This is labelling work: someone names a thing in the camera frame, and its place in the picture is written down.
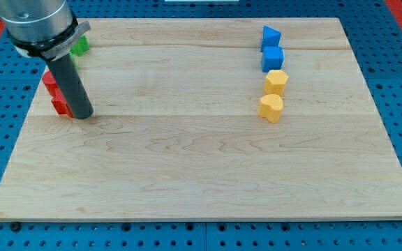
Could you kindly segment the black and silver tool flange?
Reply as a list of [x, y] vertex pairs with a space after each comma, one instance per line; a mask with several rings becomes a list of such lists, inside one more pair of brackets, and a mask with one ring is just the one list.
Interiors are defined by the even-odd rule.
[[8, 37], [22, 56], [55, 61], [69, 53], [90, 29], [88, 21], [79, 23], [72, 13], [65, 13], [25, 22], [9, 22]]

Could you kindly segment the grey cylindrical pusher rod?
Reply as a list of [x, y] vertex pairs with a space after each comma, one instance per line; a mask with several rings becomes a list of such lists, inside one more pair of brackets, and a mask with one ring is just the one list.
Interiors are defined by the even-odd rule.
[[47, 61], [46, 64], [73, 116], [76, 119], [89, 118], [94, 109], [70, 54]]

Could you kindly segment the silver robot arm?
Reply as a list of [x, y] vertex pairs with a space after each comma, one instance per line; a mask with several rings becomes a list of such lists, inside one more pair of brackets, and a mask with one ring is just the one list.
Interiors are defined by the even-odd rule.
[[22, 56], [46, 62], [73, 116], [90, 117], [94, 109], [70, 57], [90, 23], [79, 23], [67, 0], [0, 0], [0, 20]]

